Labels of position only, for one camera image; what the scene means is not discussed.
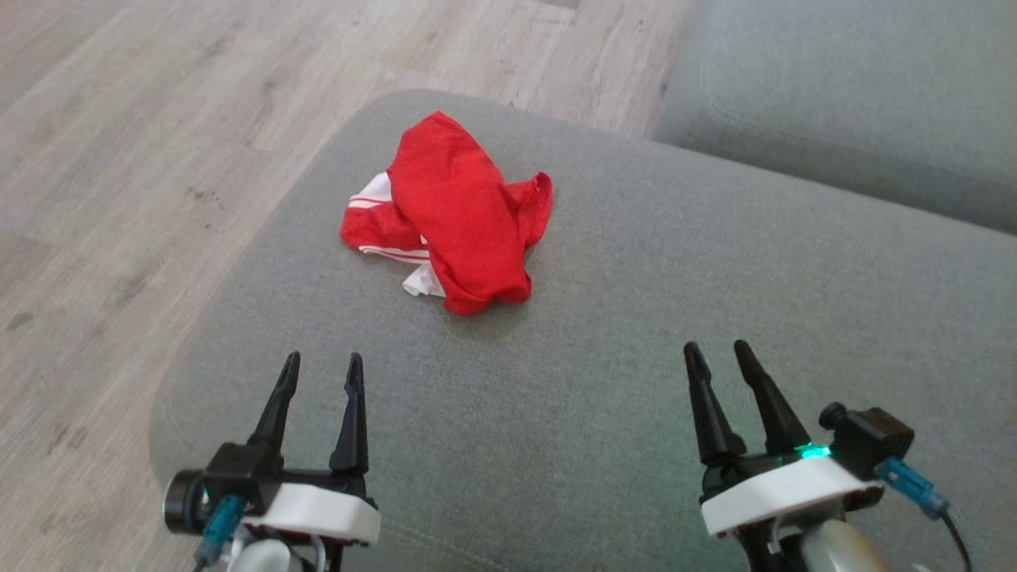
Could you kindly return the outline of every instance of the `wooden floor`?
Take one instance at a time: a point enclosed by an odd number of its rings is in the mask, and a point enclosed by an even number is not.
[[[386,92],[632,136],[693,0],[0,0],[0,569],[187,569],[148,468],[181,339]]]

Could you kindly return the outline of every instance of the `green light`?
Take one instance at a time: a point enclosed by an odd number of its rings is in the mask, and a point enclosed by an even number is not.
[[[813,445],[811,442],[809,445],[802,445],[801,447],[795,447],[795,451],[802,459],[819,459],[820,457],[829,457],[830,448],[826,446]]]

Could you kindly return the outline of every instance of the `camera lens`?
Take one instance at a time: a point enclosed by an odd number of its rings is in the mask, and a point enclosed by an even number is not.
[[[200,534],[208,520],[207,497],[201,470],[182,470],[166,488],[163,521],[175,534]]]

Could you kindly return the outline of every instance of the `gray sofa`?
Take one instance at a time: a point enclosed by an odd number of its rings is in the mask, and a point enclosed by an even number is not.
[[[654,138],[1017,234],[1017,4],[704,0]]]
[[[510,180],[554,180],[525,304],[455,317],[408,296],[402,264],[338,238],[346,196],[435,109]],[[980,569],[1017,561],[1017,237],[434,92],[359,112],[272,216],[163,383],[152,462],[165,482],[246,438],[299,349],[284,454],[325,466],[356,350],[382,537],[346,569],[743,569],[699,514],[680,353],[700,342],[734,428],[762,450],[737,338],[818,440],[833,400],[911,424],[908,458],[952,500]],[[852,520],[895,568],[960,566],[945,529],[898,497]]]

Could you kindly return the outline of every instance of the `black cable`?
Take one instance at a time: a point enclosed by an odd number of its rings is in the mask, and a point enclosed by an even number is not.
[[[957,545],[957,552],[960,553],[960,557],[964,561],[964,572],[971,572],[971,555],[967,554],[967,547],[964,546],[964,540],[960,537],[960,532],[957,531],[957,525],[954,524],[953,519],[947,513],[943,513],[943,524],[947,525],[950,536],[953,537],[954,544]]]

